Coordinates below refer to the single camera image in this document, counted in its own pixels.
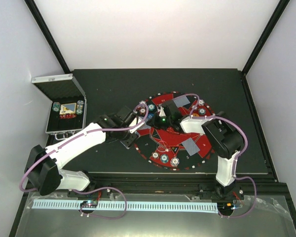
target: robotic arm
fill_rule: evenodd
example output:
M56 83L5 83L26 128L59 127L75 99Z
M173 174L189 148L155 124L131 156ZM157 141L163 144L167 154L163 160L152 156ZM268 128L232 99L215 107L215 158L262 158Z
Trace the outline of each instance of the robotic arm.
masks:
M146 107L148 111L146 104L142 103L140 106ZM147 125L164 130L171 127L179 133L206 134L214 151L218 154L216 180L220 189L218 193L224 194L228 192L228 187L234 181L235 158L244 144L241 134L223 121L225 117L224 112L212 117L182 116L174 101L171 100L160 105L160 109L147 121ZM45 149L40 145L32 148L25 173L31 169L28 179L42 196L59 189L78 191L91 189L92 178L86 171L68 171L63 170L63 167L84 151L103 142L119 140L129 149L138 139L139 134L136 130L141 127L140 123L144 125L145 118L141 119L136 111L131 111L127 107L116 114L99 116L85 129L60 143ZM50 155L34 166L46 154Z
M28 174L28 179L42 196L59 189L85 190L91 178L86 171L74 172L62 168L84 151L103 142L120 140L129 149L139 137L135 133L140 127L139 123L143 124L136 112L124 107L117 114L99 116L85 129L60 143L45 149L40 145L33 147L25 172L42 156L51 154Z
M242 135L227 121L225 112L210 117L182 116L174 101L170 100L161 105L160 111L147 125L164 130L171 127L179 133L206 134L218 155L217 192L223 196L232 188L237 156L244 145Z

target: purple cable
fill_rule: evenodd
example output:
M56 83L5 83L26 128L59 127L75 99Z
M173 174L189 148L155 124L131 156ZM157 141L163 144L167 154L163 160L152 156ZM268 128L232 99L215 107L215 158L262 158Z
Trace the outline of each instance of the purple cable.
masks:
M142 107L142 106L145 106L145 108L146 108L146 114L145 114L143 120L142 120L140 123L136 124L135 126L132 126L132 127L124 127L124 128L99 128L99 129L93 129L93 130L87 131L87 133L98 132L98 131L126 131L126 130L130 130L130 129L136 128L136 127L140 126L141 124L145 123L145 120L146 120L146 118L147 118L147 116L148 116L149 109L148 109L147 104L139 104L139 105L137 105L137 106L135 107L134 111L136 111L139 107ZM64 147L65 145L67 145L68 143L74 141L75 139L78 139L78 138L81 137L81 136L84 136L84 134L82 133L82 134L80 134L80 135L78 135L78 136L76 136L76 137L74 137L74 138L69 139L69 140L66 141L64 144L60 145L60 146L58 147L58 150L61 149L61 148L63 148L63 147ZM31 166L26 172L25 172L25 174L23 175L23 177L22 177L22 179L21 179L21 181L20 181L20 184L19 184L19 189L20 189L21 191L27 193L27 192L31 192L31 191L35 191L35 190L36 190L36 188L27 189L27 190L24 189L24 188L23 188L24 180L28 177L29 173L31 173L32 170L33 170L33 169L34 169L39 163L41 163L44 159L46 159L47 157L49 157L49 156L50 156L51 154L53 154L54 152L56 152L56 150L52 150L51 152L45 154L43 157L41 157L40 159L38 159L38 160L37 160L37 161L36 161L36 162L35 162L35 163L34 163L34 164L33 164L33 165L32 165L32 166Z
M222 118L222 117L219 117L219 116L192 117L192 119L205 119L205 118L207 118L207 119L219 119L219 120L222 120L222 121L225 121L225 122L229 123L230 125L232 125L234 128L237 129L237 131L241 134L241 136L242 136L243 139L244 139L245 146L244 146L243 149L239 152L239 154L236 155L236 157L234 158L234 161L233 161L233 163L232 163L232 171L231 171L231 175L234 177L235 180L249 179L249 180L252 182L252 184L253 184L253 188L254 188L254 191L255 191L255 197L254 197L254 200L253 200L253 204L252 204L251 208L250 208L246 213L244 213L244 214L242 214L242 215L239 215L239 216L224 216L224 215L222 215L219 211L218 211L218 214L219 214L221 217L232 218L232 219L245 217L245 216L249 215L249 214L253 211L253 209L254 209L254 207L255 207L255 205L256 205L256 201L257 201L257 187L256 187L256 184L255 184L254 180L253 180L251 177L249 177L249 176L245 176L245 177L241 177L241 178L237 178L237 177L236 177L236 167L237 167L236 164L237 164L238 158L239 158L239 157L245 152L245 150L246 150L247 147L248 147L248 138L247 138L246 134L244 133L244 131L243 131L238 125L236 125L234 122L232 122L232 121L230 121L230 120L228 120L228 119L226 119L226 118Z
M175 100L175 99L178 99L178 98L181 98L181 97L184 97L184 96L187 96L187 95L195 96L195 97L197 98L197 103L196 103L196 105L192 106L192 110L191 110L191 112L189 112L189 116L192 116L193 111L195 110L195 108L197 107L198 102L200 101L199 96L198 96L197 94L189 93L189 94L180 95L180 96L174 98L174 100Z
M241 177L241 178L237 178L237 177L235 177L235 179L236 179L236 180L250 179L250 181L251 181L252 184L253 184L253 188L254 188L254 190L255 190L255 198L253 199L253 204L252 204L251 208L250 208L246 213L241 214L241 215L239 215L239 216L224 216L224 215L222 215L222 214L218 211L218 214L219 214L221 217L231 218L231 219L236 219L236 218L245 217L245 216L249 215L249 214L253 211L253 209L255 208L255 206L256 206L256 203L257 203L257 187L256 187L256 183L254 182L254 180L253 180L251 177L249 177L249 176L245 176L245 177Z
M93 216L93 217L99 217L99 218L102 218L102 219L107 219L107 220L117 220L119 218L122 218L125 214L126 214L126 210L127 210L127 200L126 200L126 197L125 195L118 189L116 188L113 188L113 187L103 187L103 188L99 188L99 189L95 189L95 190L92 190L92 191L89 191L89 192L80 192L78 190L73 190L74 192L76 192L77 194L91 194L91 193L95 193L95 192L98 192L100 190L106 190L106 189L111 189L111 190L115 190L117 191L119 194L122 195L123 199L124 199L124 202L125 202L125 208L122 212L122 214L120 214L119 216L116 216L116 217L108 217L108 216L101 216L101 215L95 215L95 214L86 214L86 215L89 215L89 216ZM84 213L82 212L82 208L83 206L80 208L80 213L82 215L84 215Z
M246 136L246 134L244 133L244 131L238 126L236 125L234 122L226 119L226 118L222 118L222 117L219 117L219 116L208 116L206 117L208 119L219 119L219 120L222 120L222 121L225 121L226 123L229 123L230 125L232 125L234 128L236 128L238 130L238 132L241 134L241 136L243 137L243 140L245 142L245 146L243 147L243 149L239 152L239 154L237 154L235 156L235 159L233 161L233 164L232 164L232 176L236 176L236 167L237 167L237 161L238 161L238 158L245 152L245 150L247 149L248 147L248 138Z

